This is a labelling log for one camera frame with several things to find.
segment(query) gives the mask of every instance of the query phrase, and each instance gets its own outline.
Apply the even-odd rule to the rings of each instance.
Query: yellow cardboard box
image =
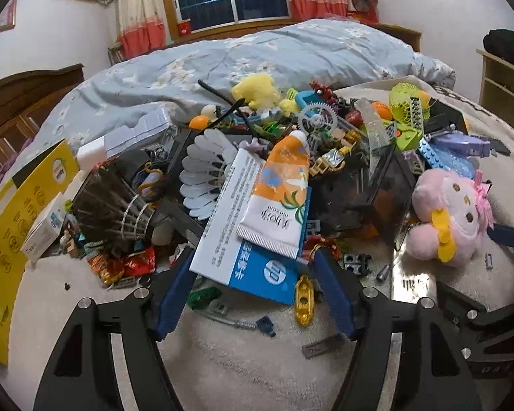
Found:
[[[62,141],[12,177],[17,190],[0,212],[0,363],[8,363],[11,314],[27,262],[21,245],[38,214],[64,192],[77,173],[71,149]],[[4,187],[11,189],[12,184],[8,182]]]

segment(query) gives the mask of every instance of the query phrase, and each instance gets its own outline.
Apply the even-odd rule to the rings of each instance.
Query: silver screw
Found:
[[[80,309],[87,309],[91,306],[91,298],[82,298],[80,301],[78,301],[78,307]]]
[[[139,298],[139,299],[147,298],[148,289],[146,287],[140,287],[133,293],[133,296],[135,296],[135,298]]]
[[[434,301],[431,298],[425,296],[425,298],[421,298],[421,306],[425,309],[432,309],[434,307]]]
[[[375,298],[379,295],[379,291],[374,287],[368,286],[363,288],[363,294],[367,296],[367,298]]]

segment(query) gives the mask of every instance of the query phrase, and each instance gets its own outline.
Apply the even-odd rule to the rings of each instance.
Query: beige fleece blanket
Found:
[[[495,219],[514,226],[514,130],[491,113],[446,90],[436,92],[423,82],[425,90],[461,109],[472,133],[502,140],[512,156],[480,159],[485,178],[493,181],[491,204]],[[383,81],[340,90],[345,97],[366,96],[388,100],[388,90],[398,81]],[[355,242],[355,252],[371,254],[376,272],[392,260],[381,242]],[[493,255],[494,269],[486,271],[484,253]],[[497,309],[514,301],[514,254],[488,238],[481,252],[462,269],[451,269],[436,262],[403,260],[407,270],[426,269],[459,291]],[[71,285],[65,291],[63,285]],[[367,283],[373,283],[369,277]],[[390,285],[381,288],[388,293]],[[305,360],[304,344],[332,335],[335,325],[325,303],[316,307],[315,318],[301,328],[293,309],[242,292],[223,289],[231,316],[256,320],[268,314],[276,337],[260,332],[233,329],[212,322],[185,308],[177,331],[159,344],[164,365],[186,411],[207,410],[329,410],[346,374],[354,344],[346,343],[336,353]],[[127,291],[106,291],[84,261],[68,256],[42,259],[35,271],[27,271],[17,296],[10,335],[10,364],[0,366],[0,381],[19,407],[31,410],[40,377],[53,346],[77,301],[90,296],[97,303],[114,301]],[[127,376],[121,338],[113,338],[119,388],[126,411],[137,410]],[[389,366],[385,391],[379,409],[390,409],[395,385],[396,364]],[[502,386],[480,385],[484,409],[493,409],[505,393]]]

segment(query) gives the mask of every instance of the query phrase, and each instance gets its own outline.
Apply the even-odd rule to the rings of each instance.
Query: pink plush toy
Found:
[[[486,194],[480,170],[474,181],[452,170],[426,170],[413,192],[413,208],[424,223],[410,230],[408,254],[452,266],[467,263],[481,246],[487,226],[493,227]]]

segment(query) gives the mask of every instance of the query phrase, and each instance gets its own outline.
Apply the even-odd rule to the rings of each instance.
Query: black bag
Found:
[[[484,37],[484,48],[490,54],[514,65],[514,31],[497,29]]]

